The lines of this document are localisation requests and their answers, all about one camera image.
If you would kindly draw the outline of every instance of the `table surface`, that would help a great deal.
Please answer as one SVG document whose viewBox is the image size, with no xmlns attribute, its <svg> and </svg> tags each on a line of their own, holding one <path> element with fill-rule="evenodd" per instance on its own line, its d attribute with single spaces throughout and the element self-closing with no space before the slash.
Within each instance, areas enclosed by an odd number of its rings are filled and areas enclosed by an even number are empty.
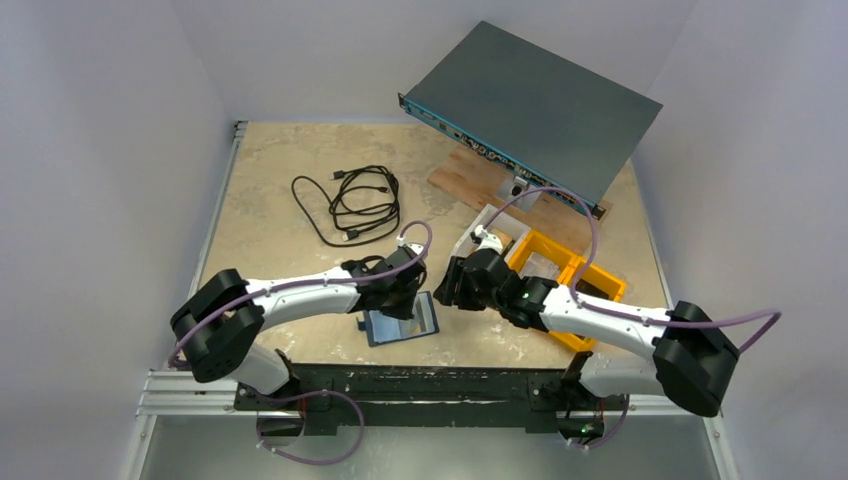
<svg viewBox="0 0 848 480">
<path fill-rule="evenodd" d="M 454 141 L 424 125 L 249 123 L 203 281 L 225 268 L 237 268 L 244 278 L 289 278 L 319 273 L 348 259 L 390 254 L 394 236 L 361 247 L 324 245 L 290 191 L 294 177 L 308 175 L 332 196 L 338 188 L 330 180 L 332 172 L 380 164 L 400 181 L 402 224 L 420 219 L 433 228 L 424 289 L 434 290 L 451 249 L 477 216 L 427 183 L 429 173 L 455 147 Z M 339 241 L 320 192 L 308 182 L 299 182 L 297 190 L 324 235 Z M 354 205 L 382 201 L 375 197 L 381 194 L 356 193 L 362 195 L 351 195 Z M 600 228 L 596 264 L 627 282 L 623 302 L 665 306 L 630 162 L 604 199 L 613 207 Z M 424 233 L 410 230 L 407 238 L 423 240 Z M 493 311 L 463 312 L 437 304 L 440 333 L 374 348 L 357 330 L 358 316 L 322 315 L 289 322 L 266 330 L 258 342 L 282 349 L 296 362 L 316 363 L 561 368 L 573 356 L 551 336 L 516 328 Z M 599 344 L 595 350 L 616 349 Z"/>
</svg>

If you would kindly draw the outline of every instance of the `wooden board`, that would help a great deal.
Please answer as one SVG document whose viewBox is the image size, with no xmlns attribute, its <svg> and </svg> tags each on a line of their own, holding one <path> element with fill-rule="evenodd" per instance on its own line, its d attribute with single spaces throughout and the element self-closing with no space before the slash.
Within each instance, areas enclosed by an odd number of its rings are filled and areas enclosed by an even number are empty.
<svg viewBox="0 0 848 480">
<path fill-rule="evenodd" d="M 433 170 L 427 181 L 479 212 L 486 204 L 503 205 L 504 202 L 495 194 L 498 187 L 512 177 L 505 169 L 460 145 Z M 606 218 L 612 205 L 603 200 L 600 205 L 607 209 Z M 529 212 L 515 207 L 509 207 L 506 212 L 578 253 L 584 253 L 592 240 L 586 217 L 548 194 L 542 194 Z"/>
</svg>

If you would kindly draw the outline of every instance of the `black cable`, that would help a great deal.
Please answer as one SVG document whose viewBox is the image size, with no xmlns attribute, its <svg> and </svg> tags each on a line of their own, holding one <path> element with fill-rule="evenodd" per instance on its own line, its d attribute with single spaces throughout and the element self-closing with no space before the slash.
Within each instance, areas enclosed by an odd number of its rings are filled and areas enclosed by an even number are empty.
<svg viewBox="0 0 848 480">
<path fill-rule="evenodd" d="M 351 186 L 354 180 L 356 180 L 360 175 L 380 175 L 385 178 L 387 186 L 373 186 L 373 185 L 357 185 Z M 307 177 L 306 175 L 300 175 L 294 178 L 291 183 L 291 191 L 292 197 L 294 197 L 294 201 L 297 203 L 297 206 L 300 207 L 300 210 L 306 215 L 306 219 L 309 220 L 309 223 L 312 224 L 312 228 L 315 229 L 315 233 L 318 234 L 318 238 L 321 239 L 322 242 L 331 246 L 331 247 L 357 247 L 360 245 L 367 245 L 369 243 L 376 242 L 377 240 L 383 239 L 394 233 L 395 230 L 400 226 L 400 200 L 398 192 L 400 190 L 400 183 L 397 178 L 389 171 L 388 168 L 382 165 L 368 165 L 367 167 L 357 168 L 355 170 L 350 171 L 338 171 L 333 173 L 334 180 L 342 180 L 339 185 L 339 191 L 333 198 L 327 194 L 327 192 L 318 184 L 315 180 Z M 355 243 L 333 243 L 327 240 L 321 231 L 318 229 L 318 225 L 315 224 L 315 221 L 312 219 L 312 216 L 309 215 L 309 212 L 306 211 L 306 208 L 300 202 L 300 199 L 297 198 L 297 193 L 294 190 L 295 184 L 298 180 L 306 180 L 316 187 L 321 193 L 324 195 L 324 198 L 327 200 L 327 212 L 333 218 L 333 224 L 336 227 L 336 230 L 340 230 L 345 232 L 344 238 L 346 240 L 353 240 L 359 237 L 363 233 L 370 232 L 376 228 L 379 228 L 383 225 L 394 223 L 391 230 L 380 234 L 374 238 L 369 238 L 368 240 L 363 240 L 361 242 Z M 372 205 L 370 207 L 354 209 L 347 206 L 344 201 L 344 196 L 350 192 L 354 192 L 356 190 L 377 190 L 381 193 L 391 193 L 392 200 L 390 202 L 379 203 L 377 205 Z M 364 220 L 360 223 L 355 223 L 351 225 L 340 225 L 339 219 L 349 216 L 360 216 L 360 217 L 376 217 L 373 219 Z"/>
</svg>

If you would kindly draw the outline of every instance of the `yellow tray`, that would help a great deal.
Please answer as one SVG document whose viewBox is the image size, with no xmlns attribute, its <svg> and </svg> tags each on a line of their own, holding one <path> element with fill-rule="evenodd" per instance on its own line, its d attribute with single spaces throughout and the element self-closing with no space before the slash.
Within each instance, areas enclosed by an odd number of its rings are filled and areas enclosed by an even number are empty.
<svg viewBox="0 0 848 480">
<path fill-rule="evenodd" d="M 518 245 L 512 254 L 512 258 L 507 262 L 509 268 L 520 272 L 533 252 L 538 252 L 560 267 L 557 282 L 562 285 L 568 285 L 574 278 L 574 274 L 577 273 L 577 269 L 586 263 L 585 258 L 559 245 L 545 235 L 531 230 L 527 234 L 527 238 Z M 581 280 L 585 280 L 590 285 L 606 293 L 609 295 L 609 299 L 614 302 L 621 300 L 624 290 L 627 288 L 627 284 L 622 280 L 619 280 L 606 270 L 595 265 L 589 265 Z M 584 338 L 573 333 L 551 332 L 550 334 L 576 352 L 591 350 L 596 342 L 594 338 Z"/>
</svg>

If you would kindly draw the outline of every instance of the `purple cable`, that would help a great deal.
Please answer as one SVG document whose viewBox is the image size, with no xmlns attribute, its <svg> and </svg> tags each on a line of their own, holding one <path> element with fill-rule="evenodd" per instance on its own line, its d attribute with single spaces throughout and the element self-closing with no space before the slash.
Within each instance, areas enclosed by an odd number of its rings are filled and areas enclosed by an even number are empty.
<svg viewBox="0 0 848 480">
<path fill-rule="evenodd" d="M 589 251 L 589 257 L 586 258 L 586 263 L 584 263 L 583 266 L 580 267 L 579 270 L 577 270 L 577 273 L 574 274 L 574 279 L 571 281 L 571 285 L 569 285 L 569 292 L 571 292 L 571 298 L 573 298 L 574 301 L 579 306 L 582 306 L 582 307 L 586 308 L 587 310 L 591 310 L 593 312 L 603 313 L 603 314 L 606 314 L 606 315 L 611 315 L 613 317 L 623 318 L 625 320 L 632 320 L 634 322 L 640 322 L 640 323 L 644 322 L 644 323 L 647 323 L 648 325 L 657 325 L 657 326 L 684 328 L 684 329 L 694 329 L 694 330 L 707 330 L 707 329 L 710 329 L 710 328 L 732 327 L 734 325 L 741 325 L 743 323 L 753 322 L 754 320 L 759 320 L 761 318 L 770 317 L 763 324 L 762 327 L 760 327 L 753 335 L 751 335 L 751 338 L 746 340 L 739 347 L 740 353 L 751 348 L 751 345 L 756 343 L 757 340 L 759 340 L 760 337 L 762 337 L 780 319 L 782 312 L 780 310 L 773 309 L 773 308 L 767 309 L 767 310 L 760 310 L 760 311 L 754 312 L 754 313 L 749 313 L 747 315 L 742 315 L 741 317 L 730 318 L 730 319 L 727 319 L 727 320 L 716 320 L 714 322 L 705 322 L 705 323 L 676 322 L 676 321 L 671 321 L 671 320 L 658 320 L 656 318 L 643 319 L 642 317 L 640 317 L 638 315 L 632 315 L 632 314 L 628 314 L 628 313 L 618 312 L 616 310 L 611 310 L 611 309 L 608 309 L 608 308 L 593 305 L 591 303 L 586 302 L 585 300 L 579 300 L 578 297 L 577 297 L 577 282 L 580 281 L 580 278 L 586 272 L 586 269 L 588 269 L 589 265 L 591 265 L 592 262 L 595 260 L 595 254 L 597 253 L 597 250 L 598 250 L 598 241 L 599 241 L 598 237 L 599 236 L 598 236 L 598 228 L 595 225 L 595 219 L 591 215 L 591 210 L 586 205 L 586 203 L 579 196 L 577 196 L 574 192 L 571 192 L 568 189 L 560 188 L 560 187 L 538 187 L 538 188 L 532 188 L 532 189 L 526 190 L 526 191 L 522 192 L 521 194 L 513 197 L 512 200 L 503 204 L 503 206 L 501 206 L 501 208 L 499 208 L 494 213 L 494 215 L 492 215 L 492 217 L 489 218 L 486 221 L 486 223 L 483 224 L 483 228 L 484 229 L 489 228 L 489 225 L 491 225 L 492 222 L 495 221 L 495 218 L 501 212 L 506 210 L 507 207 L 509 207 L 510 205 L 515 203 L 516 200 L 518 200 L 521 197 L 524 197 L 525 195 L 530 195 L 530 194 L 535 193 L 535 192 L 559 192 L 559 193 L 564 193 L 566 195 L 569 195 L 569 196 L 573 197 L 577 201 L 577 203 L 580 205 L 580 207 L 583 209 L 583 211 L 585 211 L 588 214 L 588 215 L 586 215 L 586 218 L 589 220 L 589 227 L 592 230 L 592 248 Z"/>
<path fill-rule="evenodd" d="M 255 292 L 248 293 L 247 295 L 242 295 L 241 297 L 238 297 L 235 300 L 232 300 L 231 302 L 227 303 L 226 305 L 222 306 L 221 308 L 210 313 L 203 320 L 199 321 L 197 323 L 197 325 L 195 325 L 188 332 L 186 332 L 186 334 L 183 335 L 183 337 L 180 339 L 180 341 L 177 342 L 177 345 L 174 347 L 173 352 L 171 352 L 171 356 L 168 358 L 168 365 L 173 367 L 173 366 L 179 364 L 180 360 L 178 360 L 177 357 L 179 356 L 180 352 L 185 348 L 186 345 L 188 345 L 188 342 L 192 339 L 192 337 L 194 337 L 197 334 L 197 332 L 199 332 L 203 327 L 205 327 L 210 322 L 212 322 L 216 318 L 223 315 L 225 312 L 232 310 L 233 308 L 235 308 L 235 307 L 237 307 L 237 306 L 239 306 L 243 303 L 249 302 L 250 300 L 253 300 L 254 298 L 261 297 L 263 295 L 268 295 L 270 293 L 279 292 L 280 290 L 285 290 L 287 288 L 305 287 L 305 286 L 308 286 L 308 285 L 323 285 L 325 282 L 327 284 L 373 282 L 374 280 L 380 280 L 382 278 L 395 276 L 398 273 L 406 270 L 407 268 L 415 265 L 416 263 L 418 263 L 419 261 L 421 261 L 421 260 L 423 260 L 427 257 L 427 252 L 430 250 L 430 244 L 433 242 L 433 229 L 430 228 L 430 225 L 428 225 L 426 222 L 422 222 L 420 220 L 415 220 L 415 221 L 407 223 L 406 226 L 403 227 L 403 230 L 400 231 L 400 236 L 403 237 L 404 234 L 407 232 L 407 230 L 409 230 L 409 228 L 412 227 L 413 225 L 421 225 L 427 230 L 427 241 L 424 243 L 424 248 L 421 250 L 421 253 L 419 253 L 412 260 L 404 263 L 400 267 L 395 268 L 393 270 L 383 272 L 383 273 L 377 273 L 377 274 L 374 274 L 374 275 L 366 275 L 364 277 L 358 277 L 358 278 L 330 278 L 330 279 L 310 278 L 310 279 L 305 279 L 305 280 L 295 280 L 295 281 L 292 281 L 292 282 L 274 285 L 273 287 L 271 287 L 268 290 L 262 289 L 262 290 L 257 290 Z"/>
<path fill-rule="evenodd" d="M 359 445 L 362 444 L 362 438 L 365 436 L 365 415 L 362 414 L 362 409 L 359 408 L 359 405 L 356 404 L 356 401 L 354 401 L 352 398 L 348 397 L 344 393 L 336 392 L 336 391 L 333 391 L 333 390 L 321 390 L 321 391 L 316 391 L 316 392 L 302 393 L 300 395 L 295 395 L 293 397 L 288 397 L 288 398 L 274 398 L 274 397 L 269 397 L 267 395 L 262 395 L 261 393 L 257 392 L 254 389 L 253 394 L 256 395 L 259 398 L 264 399 L 264 400 L 267 400 L 267 401 L 270 401 L 270 402 L 273 402 L 273 403 L 282 403 L 282 404 L 294 402 L 294 401 L 297 401 L 297 400 L 300 400 L 300 399 L 303 399 L 303 398 L 318 397 L 318 396 L 323 396 L 323 395 L 331 395 L 331 396 L 334 396 L 334 397 L 341 398 L 342 400 L 349 403 L 353 407 L 353 410 L 356 412 L 356 416 L 359 417 L 359 433 L 357 434 L 356 440 L 353 442 L 353 445 L 351 445 L 350 448 L 348 448 L 345 453 L 339 455 L 338 457 L 328 458 L 326 460 L 313 460 L 311 458 L 298 457 L 297 455 L 292 455 L 290 453 L 286 453 L 286 452 L 280 450 L 277 447 L 269 445 L 268 443 L 265 442 L 265 439 L 262 438 L 262 432 L 259 428 L 260 423 L 257 419 L 256 436 L 259 437 L 259 445 L 261 445 L 265 450 L 268 450 L 271 453 L 277 454 L 277 455 L 279 455 L 283 458 L 288 458 L 289 460 L 293 460 L 293 461 L 298 462 L 298 463 L 304 463 L 306 465 L 316 465 L 316 466 L 333 465 L 334 463 L 343 462 L 343 461 L 347 460 L 348 458 L 350 458 L 350 456 L 353 455 L 356 452 L 356 450 L 359 448 Z"/>
</svg>

